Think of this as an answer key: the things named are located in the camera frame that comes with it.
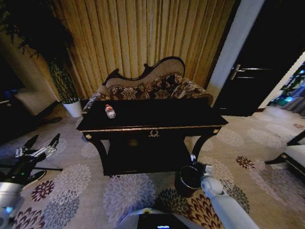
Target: blue light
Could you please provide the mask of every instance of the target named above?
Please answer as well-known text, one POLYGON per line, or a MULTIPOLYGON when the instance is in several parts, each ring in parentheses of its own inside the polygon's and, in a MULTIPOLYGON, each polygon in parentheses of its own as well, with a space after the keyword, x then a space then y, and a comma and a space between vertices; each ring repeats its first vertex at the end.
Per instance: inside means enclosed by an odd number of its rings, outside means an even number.
POLYGON ((292 101, 293 100, 293 97, 287 97, 287 98, 285 98, 285 101, 287 101, 287 102, 290 102, 290 101, 292 101))
POLYGON ((10 214, 11 211, 13 211, 13 207, 6 207, 4 210, 6 213, 10 214))

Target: door handle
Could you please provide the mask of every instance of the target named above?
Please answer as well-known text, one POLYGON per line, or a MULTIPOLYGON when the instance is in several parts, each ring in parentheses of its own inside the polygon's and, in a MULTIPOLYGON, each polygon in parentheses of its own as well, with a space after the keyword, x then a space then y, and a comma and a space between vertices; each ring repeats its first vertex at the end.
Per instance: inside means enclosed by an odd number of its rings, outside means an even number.
POLYGON ((269 69, 269 68, 242 68, 240 69, 240 64, 236 65, 236 67, 234 68, 232 75, 230 77, 230 80, 235 79, 235 76, 238 72, 245 72, 245 71, 261 71, 261 70, 273 70, 273 69, 269 69))
POLYGON ((245 71, 245 70, 240 69, 240 64, 238 64, 238 65, 234 68, 233 73, 232 73, 232 75, 231 75, 231 77, 230 77, 230 80, 233 80, 238 72, 244 72, 244 71, 245 71))

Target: beige curtain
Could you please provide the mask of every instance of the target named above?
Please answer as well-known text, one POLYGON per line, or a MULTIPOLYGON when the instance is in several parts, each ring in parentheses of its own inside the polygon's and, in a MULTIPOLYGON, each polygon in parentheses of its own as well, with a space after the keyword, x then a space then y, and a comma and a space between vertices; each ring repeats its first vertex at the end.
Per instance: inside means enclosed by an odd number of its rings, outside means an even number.
POLYGON ((186 77, 203 86, 234 0, 58 0, 71 31, 74 82, 88 98, 116 68, 138 77, 166 56, 179 56, 186 77))

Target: floral upholstery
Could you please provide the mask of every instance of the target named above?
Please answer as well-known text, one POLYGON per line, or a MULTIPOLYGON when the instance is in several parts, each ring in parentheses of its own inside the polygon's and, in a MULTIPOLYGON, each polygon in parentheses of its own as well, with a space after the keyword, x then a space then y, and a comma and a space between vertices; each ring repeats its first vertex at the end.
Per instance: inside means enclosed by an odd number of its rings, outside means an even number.
POLYGON ((137 86, 113 85, 108 88, 108 94, 113 100, 132 99, 169 99, 174 89, 181 84, 182 76, 171 73, 144 85, 137 86))
POLYGON ((211 105, 213 97, 202 87, 183 78, 178 72, 165 74, 150 83, 140 83, 134 86, 122 84, 101 86, 86 104, 83 114, 91 108, 97 100, 135 100, 135 99, 181 99, 207 98, 211 105))

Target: chair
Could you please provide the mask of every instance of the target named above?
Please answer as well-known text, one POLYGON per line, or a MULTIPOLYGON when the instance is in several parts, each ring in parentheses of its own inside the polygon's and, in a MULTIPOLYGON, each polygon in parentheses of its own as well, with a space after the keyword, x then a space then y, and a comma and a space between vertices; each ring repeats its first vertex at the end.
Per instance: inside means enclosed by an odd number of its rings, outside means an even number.
POLYGON ((212 104, 213 96, 202 87, 184 78, 185 65, 179 57, 166 57, 137 78, 126 78, 114 70, 99 87, 83 109, 86 115, 97 100, 181 99, 206 98, 212 104))
POLYGON ((265 161, 266 164, 278 164, 282 162, 287 162, 293 172, 300 177, 303 181, 305 178, 305 145, 300 145, 298 141, 305 137, 305 130, 291 139, 287 143, 287 147, 284 152, 281 153, 277 158, 271 161, 265 161))

